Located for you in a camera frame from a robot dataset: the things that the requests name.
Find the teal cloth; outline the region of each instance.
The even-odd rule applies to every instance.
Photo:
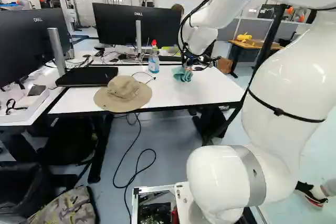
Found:
[[[192,71],[185,70],[185,68],[182,66],[173,68],[172,71],[173,76],[177,81],[189,82],[191,81],[191,77],[193,76]]]

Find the plastic bottle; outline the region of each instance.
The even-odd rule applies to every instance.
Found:
[[[160,71],[159,50],[156,46],[156,40],[152,41],[152,53],[148,59],[148,69],[151,73],[158,73]]]

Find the beige bucket hat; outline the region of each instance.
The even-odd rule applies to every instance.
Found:
[[[116,76],[95,93],[95,104],[111,112],[129,112],[151,100],[152,89],[132,76]]]

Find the black laptop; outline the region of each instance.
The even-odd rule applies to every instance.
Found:
[[[96,87],[107,86],[118,74],[117,67],[73,68],[56,81],[60,87]]]

